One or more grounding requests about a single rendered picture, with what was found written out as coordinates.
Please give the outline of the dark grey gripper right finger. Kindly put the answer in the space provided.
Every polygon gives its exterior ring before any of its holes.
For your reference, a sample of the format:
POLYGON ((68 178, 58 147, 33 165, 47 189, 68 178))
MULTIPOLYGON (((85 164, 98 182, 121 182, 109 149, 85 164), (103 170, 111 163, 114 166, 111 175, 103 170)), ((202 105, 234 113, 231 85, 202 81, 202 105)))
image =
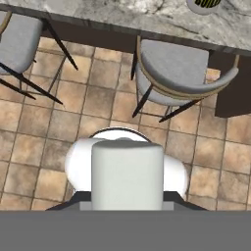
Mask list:
POLYGON ((205 211, 205 208, 203 207, 184 201, 182 197, 175 191, 164 192, 163 209, 166 211, 183 211, 183 210, 205 211))

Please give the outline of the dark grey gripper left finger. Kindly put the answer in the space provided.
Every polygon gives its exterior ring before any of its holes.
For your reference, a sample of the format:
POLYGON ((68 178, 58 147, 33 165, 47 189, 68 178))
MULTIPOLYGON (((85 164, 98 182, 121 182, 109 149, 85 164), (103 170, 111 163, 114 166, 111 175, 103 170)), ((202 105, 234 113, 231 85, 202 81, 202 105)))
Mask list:
POLYGON ((76 210, 87 211, 91 210, 91 192, 77 191, 69 201, 52 207, 53 211, 59 210, 76 210))

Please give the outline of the white cup of hot chocolate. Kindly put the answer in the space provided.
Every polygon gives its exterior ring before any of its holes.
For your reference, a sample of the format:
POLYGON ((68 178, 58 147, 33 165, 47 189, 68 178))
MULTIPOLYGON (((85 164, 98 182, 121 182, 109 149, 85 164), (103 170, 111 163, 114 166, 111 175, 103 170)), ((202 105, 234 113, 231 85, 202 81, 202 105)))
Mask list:
POLYGON ((215 13, 222 0, 186 0, 187 7, 195 14, 207 16, 215 13))

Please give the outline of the white round object, black rim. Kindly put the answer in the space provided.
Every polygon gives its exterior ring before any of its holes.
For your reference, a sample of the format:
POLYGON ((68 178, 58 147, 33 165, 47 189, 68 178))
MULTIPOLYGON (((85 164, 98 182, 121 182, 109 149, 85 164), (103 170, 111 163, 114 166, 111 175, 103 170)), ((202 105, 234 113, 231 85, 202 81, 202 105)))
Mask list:
MULTIPOLYGON (((77 140, 67 153, 65 172, 67 179, 77 191, 91 191, 91 149, 99 140, 147 141, 141 132, 122 126, 105 127, 90 135, 88 138, 77 140)), ((182 161, 171 156, 164 156, 164 191, 175 191, 180 196, 186 192, 188 174, 182 161)))

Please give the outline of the grey cushioned stool, black legs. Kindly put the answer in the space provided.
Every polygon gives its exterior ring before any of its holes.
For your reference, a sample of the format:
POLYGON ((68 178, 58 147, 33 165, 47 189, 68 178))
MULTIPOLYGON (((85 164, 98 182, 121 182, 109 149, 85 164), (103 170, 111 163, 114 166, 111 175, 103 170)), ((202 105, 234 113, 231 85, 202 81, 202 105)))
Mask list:
POLYGON ((31 99, 34 99, 33 94, 38 94, 62 104, 51 94, 51 89, 66 59, 78 70, 73 57, 48 20, 13 14, 11 11, 0 11, 0 84, 31 99), (42 89, 24 77, 24 72, 35 61, 39 40, 45 29, 49 30, 65 54, 48 90, 42 89), (24 82, 33 88, 34 92, 25 91, 21 86, 14 86, 1 78, 1 75, 13 76, 19 83, 24 82))
POLYGON ((130 72, 137 98, 132 116, 144 115, 141 109, 149 100, 167 107, 164 115, 154 114, 162 123, 226 88, 239 72, 239 56, 228 72, 207 83, 209 58, 207 50, 137 36, 130 72))

